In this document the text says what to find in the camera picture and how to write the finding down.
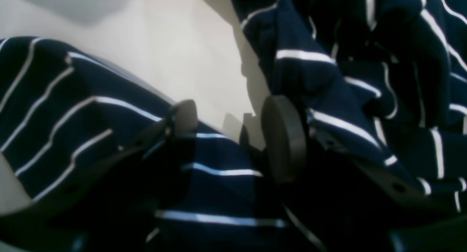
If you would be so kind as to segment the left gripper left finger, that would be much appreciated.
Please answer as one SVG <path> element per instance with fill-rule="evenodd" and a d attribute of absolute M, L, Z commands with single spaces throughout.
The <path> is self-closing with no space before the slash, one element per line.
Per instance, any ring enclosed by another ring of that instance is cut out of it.
<path fill-rule="evenodd" d="M 148 213 L 185 191 L 182 164 L 194 156 L 197 106 L 183 100 L 123 152 L 87 168 L 2 223 L 87 223 L 111 213 Z"/>

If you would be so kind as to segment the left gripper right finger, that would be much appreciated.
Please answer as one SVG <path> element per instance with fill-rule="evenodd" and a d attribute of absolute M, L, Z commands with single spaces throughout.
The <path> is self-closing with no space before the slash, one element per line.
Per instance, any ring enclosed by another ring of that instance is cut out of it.
<path fill-rule="evenodd" d="M 465 223 L 466 215 L 426 197 L 389 171 L 350 154 L 325 131 L 306 126 L 296 106 L 284 96 L 269 96 L 261 113 L 267 163 L 285 198 L 312 190 L 337 190 L 338 209 L 351 217 L 392 223 Z"/>

